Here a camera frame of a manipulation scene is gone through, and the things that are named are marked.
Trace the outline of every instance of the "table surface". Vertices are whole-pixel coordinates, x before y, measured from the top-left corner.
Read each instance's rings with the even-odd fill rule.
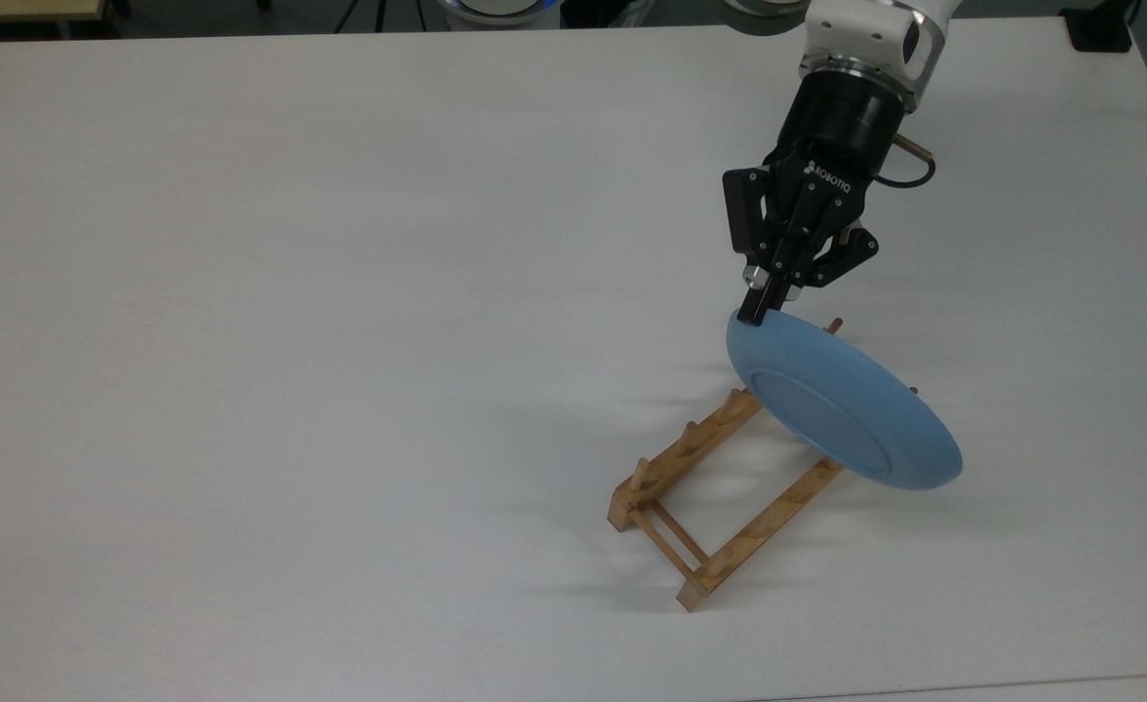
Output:
[[[965,475],[837,477],[699,614],[606,523],[735,385],[720,173],[801,53],[0,46],[0,701],[1147,674],[1147,71],[1059,20],[953,23],[903,130],[938,177],[873,188],[881,255],[788,307],[920,387]],[[718,453],[670,502],[704,545],[813,459],[770,418]]]
[[[887,692],[853,699],[858,702],[1147,702],[1147,677]]]
[[[101,17],[106,0],[0,0],[0,23]]]

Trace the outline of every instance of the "wooden peg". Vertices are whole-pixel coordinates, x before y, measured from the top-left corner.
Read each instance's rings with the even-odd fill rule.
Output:
[[[729,390],[729,395],[726,395],[725,403],[720,404],[716,413],[712,413],[712,420],[716,421],[717,426],[724,426],[733,416],[734,411],[739,408],[739,396],[742,395],[742,390],[736,387]]]
[[[695,427],[697,426],[694,422],[686,422],[686,427],[681,428],[681,436],[677,439],[677,444],[674,444],[673,458],[685,458],[687,451],[693,448],[690,444],[693,444]]]
[[[648,468],[650,467],[650,461],[647,458],[639,458],[639,465],[635,466],[635,475],[630,476],[630,489],[632,491],[639,492],[643,489],[643,478],[648,476]]]

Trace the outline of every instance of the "wooden dowel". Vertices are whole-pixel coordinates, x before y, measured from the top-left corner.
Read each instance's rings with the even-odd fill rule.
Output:
[[[686,561],[681,560],[680,555],[677,555],[677,551],[673,551],[673,547],[668,545],[668,541],[664,541],[662,533],[655,530],[655,526],[648,521],[647,516],[643,516],[639,510],[632,510],[630,512],[630,518],[635,521],[635,524],[639,524],[639,529],[643,530],[643,533],[648,535],[655,541],[655,546],[658,546],[662,553],[668,556],[670,562],[673,563],[673,568],[679,569],[681,577],[689,579],[694,576],[690,566],[687,566]]]
[[[617,485],[617,490],[612,493],[614,507],[609,510],[614,512],[614,516],[609,516],[609,520],[615,528],[623,529],[626,525],[623,521],[623,510],[646,508],[650,502],[663,498],[668,489],[693,470],[718,445],[725,444],[733,432],[760,410],[756,397],[747,391],[739,391],[734,397],[738,407],[728,414],[725,423],[717,421],[716,414],[720,410],[709,414],[699,426],[688,422],[686,430],[681,432],[681,438],[650,459],[648,467],[635,466],[635,475]],[[640,470],[643,471],[643,476],[638,477]]]
[[[681,528],[681,524],[677,523],[673,515],[670,515],[662,504],[653,502],[650,507],[653,507],[653,510],[655,512],[655,515],[660,517],[660,521],[662,521],[664,525],[668,525],[669,530],[672,530],[673,537],[677,537],[677,539],[681,541],[681,546],[686,546],[695,560],[700,561],[701,564],[708,560],[708,554],[704,554],[703,549],[700,548],[700,545],[690,538],[690,535]]]
[[[729,395],[726,396],[725,403],[721,403],[716,413],[712,413],[712,418],[710,419],[716,421],[717,426],[724,426],[724,423],[728,422],[733,416],[734,411],[739,408],[740,395],[742,395],[742,391],[736,387],[733,388],[733,390],[729,391]]]
[[[739,569],[748,556],[755,554],[770,537],[778,533],[782,524],[797,515],[798,510],[802,510],[840,471],[842,466],[832,459],[821,458],[795,481],[795,484],[789,485],[786,492],[780,493],[778,499],[773,499],[768,507],[749,521],[738,535],[734,535],[734,538],[726,541],[725,546],[718,548],[716,554],[695,569],[694,578],[687,578],[686,585],[677,594],[677,601],[693,613],[713,590]]]
[[[639,490],[643,489],[643,478],[648,476],[649,467],[650,462],[647,458],[639,458],[639,465],[635,466],[635,475],[630,476],[630,489],[633,492],[639,492]]]

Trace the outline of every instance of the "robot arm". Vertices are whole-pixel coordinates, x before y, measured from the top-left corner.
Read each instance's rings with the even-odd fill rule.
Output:
[[[804,77],[778,147],[759,167],[726,172],[734,251],[747,257],[739,320],[760,325],[805,286],[824,288],[876,253],[859,226],[873,179],[920,186],[934,159],[898,134],[920,107],[960,0],[811,0]],[[929,174],[880,177],[891,146],[926,159]]]

